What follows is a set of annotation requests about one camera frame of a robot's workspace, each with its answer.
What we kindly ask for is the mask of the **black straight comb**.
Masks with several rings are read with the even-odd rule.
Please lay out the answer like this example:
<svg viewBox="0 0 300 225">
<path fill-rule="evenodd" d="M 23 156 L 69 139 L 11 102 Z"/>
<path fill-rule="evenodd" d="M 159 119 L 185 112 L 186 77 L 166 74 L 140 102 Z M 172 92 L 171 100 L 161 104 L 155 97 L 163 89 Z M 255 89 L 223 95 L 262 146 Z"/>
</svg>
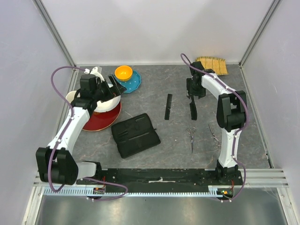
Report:
<svg viewBox="0 0 300 225">
<path fill-rule="evenodd" d="M 173 99 L 173 95 L 172 94 L 168 94 L 167 95 L 167 101 L 166 101 L 166 107 L 165 107 L 165 120 L 169 120 L 170 119 L 172 99 Z"/>
</svg>

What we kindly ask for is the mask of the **black zipper tool case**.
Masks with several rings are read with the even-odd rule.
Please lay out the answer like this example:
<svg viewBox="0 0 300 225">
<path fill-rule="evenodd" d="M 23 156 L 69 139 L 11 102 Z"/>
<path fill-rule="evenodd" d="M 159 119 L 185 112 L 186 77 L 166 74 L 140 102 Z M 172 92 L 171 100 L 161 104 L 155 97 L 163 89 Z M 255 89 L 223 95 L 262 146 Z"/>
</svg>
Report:
<svg viewBox="0 0 300 225">
<path fill-rule="evenodd" d="M 161 143 L 146 113 L 112 125 L 111 131 L 118 152 L 123 159 Z"/>
</svg>

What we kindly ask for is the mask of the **silver scissors with black blades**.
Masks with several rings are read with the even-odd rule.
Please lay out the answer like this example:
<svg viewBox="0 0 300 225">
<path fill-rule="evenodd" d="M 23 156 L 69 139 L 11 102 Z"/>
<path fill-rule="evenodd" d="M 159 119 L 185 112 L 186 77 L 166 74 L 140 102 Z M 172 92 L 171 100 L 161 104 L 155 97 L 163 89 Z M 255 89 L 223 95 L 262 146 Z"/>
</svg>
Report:
<svg viewBox="0 0 300 225">
<path fill-rule="evenodd" d="M 191 153 L 193 153 L 193 148 L 194 148 L 194 134 L 195 134 L 195 131 L 196 131 L 195 127 L 186 129 L 186 132 L 189 134 L 189 137 L 190 137 L 190 150 L 191 150 Z"/>
</svg>

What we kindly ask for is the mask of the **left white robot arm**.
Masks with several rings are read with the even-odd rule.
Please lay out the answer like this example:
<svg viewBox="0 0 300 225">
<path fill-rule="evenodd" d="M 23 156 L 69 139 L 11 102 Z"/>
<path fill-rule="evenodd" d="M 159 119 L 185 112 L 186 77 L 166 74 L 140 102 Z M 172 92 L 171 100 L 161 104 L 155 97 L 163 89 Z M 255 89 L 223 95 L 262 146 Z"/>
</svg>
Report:
<svg viewBox="0 0 300 225">
<path fill-rule="evenodd" d="M 36 159 L 39 176 L 42 182 L 73 185 L 79 179 L 87 178 L 92 184 L 99 184 L 103 173 L 98 170 L 99 163 L 83 161 L 76 162 L 72 151 L 77 138 L 97 108 L 98 102 L 107 102 L 119 97 L 126 91 L 113 76 L 111 83 L 99 76 L 82 75 L 80 88 L 69 103 L 69 114 L 56 137 L 45 148 L 38 148 Z"/>
</svg>

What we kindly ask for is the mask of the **black handled comb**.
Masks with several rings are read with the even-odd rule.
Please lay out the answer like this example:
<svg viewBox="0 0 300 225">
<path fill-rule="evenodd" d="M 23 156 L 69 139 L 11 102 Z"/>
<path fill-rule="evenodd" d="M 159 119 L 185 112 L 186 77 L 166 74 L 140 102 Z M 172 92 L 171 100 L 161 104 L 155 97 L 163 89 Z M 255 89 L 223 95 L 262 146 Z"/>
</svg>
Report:
<svg viewBox="0 0 300 225">
<path fill-rule="evenodd" d="M 191 100 L 191 102 L 189 104 L 191 120 L 197 120 L 197 108 L 196 108 L 194 96 L 193 95 L 188 95 L 188 98 Z"/>
</svg>

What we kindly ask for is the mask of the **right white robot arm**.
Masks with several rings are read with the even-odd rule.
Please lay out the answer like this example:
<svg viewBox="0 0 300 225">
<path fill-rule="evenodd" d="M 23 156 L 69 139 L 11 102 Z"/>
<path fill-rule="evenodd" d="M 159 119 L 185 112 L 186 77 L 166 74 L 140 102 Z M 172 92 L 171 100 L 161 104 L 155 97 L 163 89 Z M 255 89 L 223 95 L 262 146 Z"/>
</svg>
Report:
<svg viewBox="0 0 300 225">
<path fill-rule="evenodd" d="M 209 91 L 217 99 L 217 124 L 221 128 L 221 151 L 217 160 L 213 179 L 226 184 L 240 176 L 237 160 L 239 138 L 249 124 L 246 93 L 225 84 L 212 69 L 204 69 L 201 62 L 187 64 L 191 78 L 187 79 L 187 95 L 193 99 L 202 98 Z"/>
</svg>

